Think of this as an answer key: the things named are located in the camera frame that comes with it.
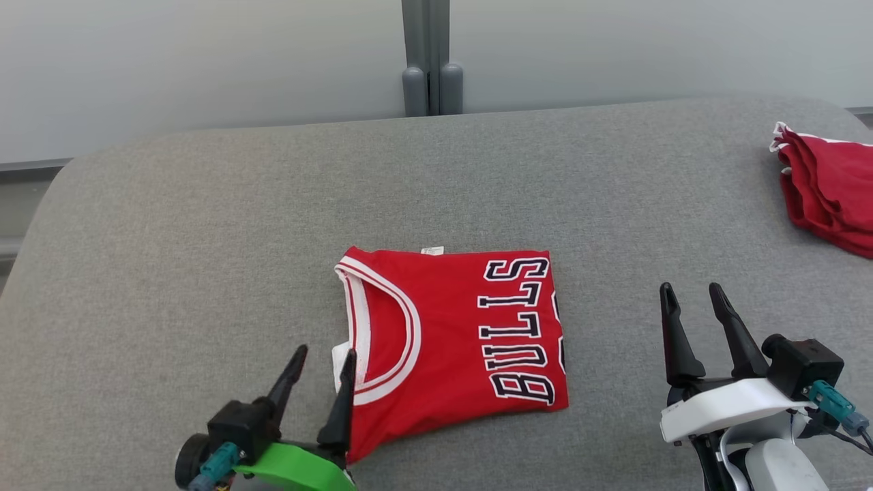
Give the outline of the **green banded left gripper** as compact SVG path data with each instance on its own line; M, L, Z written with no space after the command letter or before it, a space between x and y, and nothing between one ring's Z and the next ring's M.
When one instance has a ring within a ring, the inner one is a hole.
M299 345L268 394L256 399L256 405L266 410L266 430L271 437L282 436L280 427L286 405L293 386L299 382L308 351L308 345ZM251 475L282 490L356 490L357 485L346 469L345 454L351 448L356 370L357 352L350 348L339 372L336 400L316 438L318 445L272 443L258 460L241 461L234 472Z

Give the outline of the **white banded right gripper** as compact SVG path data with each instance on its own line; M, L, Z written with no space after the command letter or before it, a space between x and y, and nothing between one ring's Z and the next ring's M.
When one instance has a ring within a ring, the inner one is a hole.
M813 404L786 397L768 381L769 364L732 302L717 282L709 296L722 324L733 361L731 378L705 379L681 323L681 307L668 282L659 287L668 405L659 428L664 441L676 443L723 432L726 443L754 444L798 435L792 417Z

